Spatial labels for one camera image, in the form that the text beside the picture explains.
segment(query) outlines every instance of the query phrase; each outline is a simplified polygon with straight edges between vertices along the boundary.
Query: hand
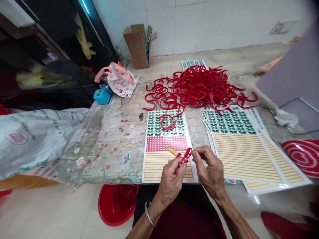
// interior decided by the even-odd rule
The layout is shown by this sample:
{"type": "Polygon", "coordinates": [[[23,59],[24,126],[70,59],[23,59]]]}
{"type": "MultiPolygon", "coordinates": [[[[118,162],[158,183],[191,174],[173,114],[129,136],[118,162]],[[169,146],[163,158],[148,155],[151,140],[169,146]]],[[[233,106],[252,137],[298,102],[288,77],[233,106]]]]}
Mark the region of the hand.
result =
{"type": "Polygon", "coordinates": [[[222,200],[226,193],[224,183],[224,167],[222,161],[213,153],[212,149],[204,145],[191,151],[196,164],[197,174],[209,195],[216,201],[222,200]],[[208,164],[205,168],[202,159],[208,164]]]}
{"type": "Polygon", "coordinates": [[[159,202],[163,209],[167,208],[177,197],[182,189],[183,178],[187,165],[183,164],[178,170],[177,166],[183,158],[170,160],[163,168],[159,189],[153,201],[159,202]]]}

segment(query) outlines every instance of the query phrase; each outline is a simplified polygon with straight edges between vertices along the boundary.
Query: dark trousers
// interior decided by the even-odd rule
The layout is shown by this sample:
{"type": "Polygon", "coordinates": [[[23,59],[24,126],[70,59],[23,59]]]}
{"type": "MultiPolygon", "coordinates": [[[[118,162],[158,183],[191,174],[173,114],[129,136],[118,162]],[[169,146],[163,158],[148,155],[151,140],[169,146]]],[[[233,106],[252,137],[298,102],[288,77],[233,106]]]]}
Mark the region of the dark trousers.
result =
{"type": "MultiPolygon", "coordinates": [[[[137,223],[139,218],[145,213],[145,202],[152,201],[159,185],[140,185],[139,192],[136,198],[135,212],[133,226],[137,223]]],[[[181,201],[192,205],[203,213],[207,213],[210,217],[215,218],[221,223],[216,209],[210,202],[203,186],[201,185],[187,185],[183,184],[182,190],[175,201],[181,201]]]]}

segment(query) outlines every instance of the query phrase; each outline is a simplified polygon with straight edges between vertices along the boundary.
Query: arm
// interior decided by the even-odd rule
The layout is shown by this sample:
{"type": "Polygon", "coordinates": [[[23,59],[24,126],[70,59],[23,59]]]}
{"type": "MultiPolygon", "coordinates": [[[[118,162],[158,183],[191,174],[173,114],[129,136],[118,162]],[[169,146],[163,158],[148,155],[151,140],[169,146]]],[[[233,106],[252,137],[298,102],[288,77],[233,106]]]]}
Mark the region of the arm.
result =
{"type": "MultiPolygon", "coordinates": [[[[155,194],[152,203],[147,208],[150,219],[154,225],[157,225],[163,211],[176,199],[182,189],[186,164],[183,164],[182,167],[177,169],[177,166],[182,159],[183,158],[175,158],[174,160],[170,160],[163,168],[159,189],[155,194]]],[[[126,239],[148,239],[150,238],[153,229],[153,226],[144,213],[127,235],[126,239]]]]}
{"type": "Polygon", "coordinates": [[[259,237],[237,211],[226,192],[222,161],[206,145],[192,150],[191,154],[197,167],[197,174],[204,188],[217,203],[232,237],[258,239],[259,237]],[[203,165],[202,159],[207,162],[207,168],[203,165]]]}

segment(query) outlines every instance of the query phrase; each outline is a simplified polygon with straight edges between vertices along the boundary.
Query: worn table surface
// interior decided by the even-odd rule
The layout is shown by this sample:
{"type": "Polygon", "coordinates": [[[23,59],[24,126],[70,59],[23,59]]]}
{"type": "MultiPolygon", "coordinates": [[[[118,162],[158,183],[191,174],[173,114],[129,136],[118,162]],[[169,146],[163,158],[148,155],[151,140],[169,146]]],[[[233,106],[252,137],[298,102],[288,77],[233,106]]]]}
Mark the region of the worn table surface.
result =
{"type": "MultiPolygon", "coordinates": [[[[137,79],[132,97],[126,99],[115,95],[112,102],[107,105],[94,102],[82,124],[83,129],[76,131],[64,150],[59,167],[59,179],[69,184],[141,183],[148,113],[142,108],[152,106],[144,99],[146,83],[150,85],[158,78],[171,77],[174,72],[181,71],[180,62],[183,60],[204,59],[208,67],[223,65],[223,69],[228,70],[230,83],[258,94],[257,109],[273,140],[284,142],[297,138],[275,123],[269,112],[275,105],[255,88],[255,83],[260,77],[254,72],[259,70],[259,66],[282,56],[290,47],[290,44],[275,44],[153,57],[150,68],[140,70],[133,69],[133,65],[130,64],[128,69],[137,79]],[[130,161],[122,166],[123,157],[128,152],[131,153],[130,161]],[[84,158],[86,164],[79,169],[76,160],[80,157],[84,158]]],[[[193,147],[209,145],[199,109],[187,107],[185,116],[193,147]]]]}

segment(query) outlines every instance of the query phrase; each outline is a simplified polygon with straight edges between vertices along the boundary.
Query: striped sticker sheet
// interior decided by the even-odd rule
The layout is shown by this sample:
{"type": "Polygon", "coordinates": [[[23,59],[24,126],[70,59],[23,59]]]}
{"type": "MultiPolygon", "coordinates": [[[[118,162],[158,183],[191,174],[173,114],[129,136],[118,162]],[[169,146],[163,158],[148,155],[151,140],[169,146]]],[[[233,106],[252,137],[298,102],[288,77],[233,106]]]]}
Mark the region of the striped sticker sheet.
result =
{"type": "MultiPolygon", "coordinates": [[[[185,114],[183,113],[178,117],[175,128],[170,131],[162,130],[160,125],[161,119],[157,119],[159,116],[165,114],[175,116],[178,112],[177,110],[171,110],[148,113],[142,174],[143,183],[159,183],[163,167],[169,160],[173,160],[176,157],[166,149],[166,146],[171,147],[183,156],[188,147],[192,148],[185,114]]],[[[168,126],[171,123],[170,121],[171,119],[166,119],[163,125],[168,126]]],[[[183,180],[184,183],[198,182],[196,165],[191,159],[192,157],[186,163],[187,168],[183,180]]]]}
{"type": "Polygon", "coordinates": [[[230,121],[229,118],[227,118],[227,123],[228,125],[223,125],[223,121],[221,121],[222,125],[220,128],[220,125],[216,121],[212,121],[211,115],[208,115],[209,113],[212,113],[214,111],[213,109],[208,109],[208,110],[201,110],[202,116],[204,118],[203,123],[205,124],[207,131],[211,132],[213,135],[213,140],[216,139],[215,135],[216,133],[220,133],[222,130],[225,133],[225,130],[232,130],[232,134],[237,134],[240,132],[240,134],[244,135],[249,132],[256,132],[254,136],[258,136],[259,140],[264,148],[264,150],[267,152],[267,155],[270,155],[269,158],[272,159],[271,161],[273,162],[274,167],[277,169],[278,174],[280,175],[282,182],[257,182],[256,180],[243,180],[243,183],[247,189],[247,192],[249,195],[260,195],[260,194],[265,194],[265,193],[270,193],[270,192],[275,192],[279,190],[284,190],[292,187],[298,187],[302,185],[307,185],[311,184],[312,182],[300,171],[300,169],[288,158],[288,156],[271,140],[259,114],[258,111],[255,108],[244,110],[245,114],[243,114],[243,110],[240,109],[240,115],[239,117],[235,117],[235,123],[240,123],[243,125],[243,123],[247,123],[247,119],[249,119],[249,124],[247,125],[252,125],[248,126],[248,128],[253,128],[254,131],[246,131],[244,133],[243,128],[240,125],[236,125],[233,122],[230,121]]]}
{"type": "Polygon", "coordinates": [[[214,143],[217,156],[224,164],[225,178],[284,182],[258,135],[214,133],[214,143]]]}
{"type": "Polygon", "coordinates": [[[262,135],[262,138],[288,183],[268,184],[244,181],[243,183],[249,195],[271,193],[312,183],[270,138],[266,138],[264,135],[262,135]]]}

